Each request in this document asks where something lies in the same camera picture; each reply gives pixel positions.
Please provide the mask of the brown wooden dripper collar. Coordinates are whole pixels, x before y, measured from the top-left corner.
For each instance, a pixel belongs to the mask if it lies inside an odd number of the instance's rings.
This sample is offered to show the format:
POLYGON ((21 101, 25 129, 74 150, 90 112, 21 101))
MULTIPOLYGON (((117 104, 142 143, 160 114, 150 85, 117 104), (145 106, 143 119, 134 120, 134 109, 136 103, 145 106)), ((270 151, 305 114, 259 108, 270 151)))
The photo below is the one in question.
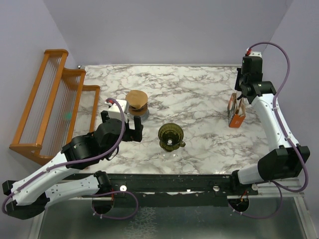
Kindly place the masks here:
POLYGON ((129 106, 129 113, 133 116, 142 116, 148 111, 148 106, 144 105, 143 107, 136 109, 132 106, 129 106))

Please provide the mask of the dark green glass dripper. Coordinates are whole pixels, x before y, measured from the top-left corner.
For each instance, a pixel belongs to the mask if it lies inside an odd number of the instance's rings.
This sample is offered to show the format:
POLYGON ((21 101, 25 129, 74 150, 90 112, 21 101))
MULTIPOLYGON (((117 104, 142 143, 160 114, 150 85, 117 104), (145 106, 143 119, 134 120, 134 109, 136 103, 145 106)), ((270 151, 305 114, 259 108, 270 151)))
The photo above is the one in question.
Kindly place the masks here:
POLYGON ((163 124, 158 130, 159 145, 166 152, 173 152, 180 147, 185 147, 183 141, 184 132, 182 128, 175 123, 163 124))

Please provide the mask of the orange coffee filter box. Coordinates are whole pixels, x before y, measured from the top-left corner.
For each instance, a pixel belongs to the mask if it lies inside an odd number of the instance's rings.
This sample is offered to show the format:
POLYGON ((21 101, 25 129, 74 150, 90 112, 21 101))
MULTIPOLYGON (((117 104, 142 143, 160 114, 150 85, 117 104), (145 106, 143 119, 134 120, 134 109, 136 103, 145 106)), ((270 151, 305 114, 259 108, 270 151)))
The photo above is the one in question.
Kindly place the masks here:
POLYGON ((239 128, 246 117, 244 99, 237 99, 237 94, 232 93, 227 106, 228 126, 239 128))

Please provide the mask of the clear glass dripper cone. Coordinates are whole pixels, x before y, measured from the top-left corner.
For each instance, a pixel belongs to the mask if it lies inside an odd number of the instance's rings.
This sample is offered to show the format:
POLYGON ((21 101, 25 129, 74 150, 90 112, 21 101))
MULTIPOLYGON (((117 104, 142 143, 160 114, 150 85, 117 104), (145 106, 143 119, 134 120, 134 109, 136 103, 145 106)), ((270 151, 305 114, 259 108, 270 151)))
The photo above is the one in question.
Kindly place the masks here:
POLYGON ((177 151, 165 152, 162 156, 165 160, 176 160, 179 158, 177 151))

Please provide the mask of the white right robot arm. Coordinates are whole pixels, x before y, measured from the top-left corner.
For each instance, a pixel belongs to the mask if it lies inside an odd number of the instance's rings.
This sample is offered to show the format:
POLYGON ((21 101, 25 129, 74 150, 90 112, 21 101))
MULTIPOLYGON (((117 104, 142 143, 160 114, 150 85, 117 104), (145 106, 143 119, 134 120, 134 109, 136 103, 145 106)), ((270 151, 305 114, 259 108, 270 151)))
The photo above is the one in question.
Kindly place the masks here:
POLYGON ((237 69, 235 90, 241 92, 241 98, 257 113, 266 134, 269 153, 248 168, 240 169, 237 177, 229 182, 229 189, 240 195, 247 189, 247 184, 269 180, 294 178, 302 170, 302 162, 310 156, 307 146, 301 146, 289 129, 278 101, 276 90, 270 81, 263 81, 262 56, 252 52, 242 59, 242 66, 237 69))

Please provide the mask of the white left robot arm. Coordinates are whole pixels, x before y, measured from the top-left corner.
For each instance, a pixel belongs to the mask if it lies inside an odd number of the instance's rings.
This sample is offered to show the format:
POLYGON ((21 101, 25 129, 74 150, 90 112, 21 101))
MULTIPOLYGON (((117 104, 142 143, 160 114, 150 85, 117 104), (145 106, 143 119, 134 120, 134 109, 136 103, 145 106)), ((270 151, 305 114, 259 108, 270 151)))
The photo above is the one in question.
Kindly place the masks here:
POLYGON ((20 181, 7 180, 2 184, 7 196, 2 212, 21 220, 33 218, 48 207, 73 197, 113 196, 117 191, 104 171, 97 171, 83 179, 61 183, 61 180, 101 160, 110 161, 119 152, 122 141, 142 140, 143 125, 134 117, 134 129, 124 114, 112 119, 102 111, 102 124, 85 135, 74 137, 47 164, 20 181))

